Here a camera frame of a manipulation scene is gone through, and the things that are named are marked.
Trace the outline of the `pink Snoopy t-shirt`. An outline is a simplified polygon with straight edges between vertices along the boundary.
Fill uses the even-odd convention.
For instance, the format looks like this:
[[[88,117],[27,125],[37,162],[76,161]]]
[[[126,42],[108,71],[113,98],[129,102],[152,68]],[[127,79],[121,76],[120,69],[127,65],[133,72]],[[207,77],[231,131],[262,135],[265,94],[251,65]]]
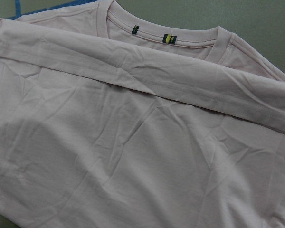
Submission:
[[[237,34],[114,0],[0,18],[0,214],[23,228],[285,228],[285,74]]]

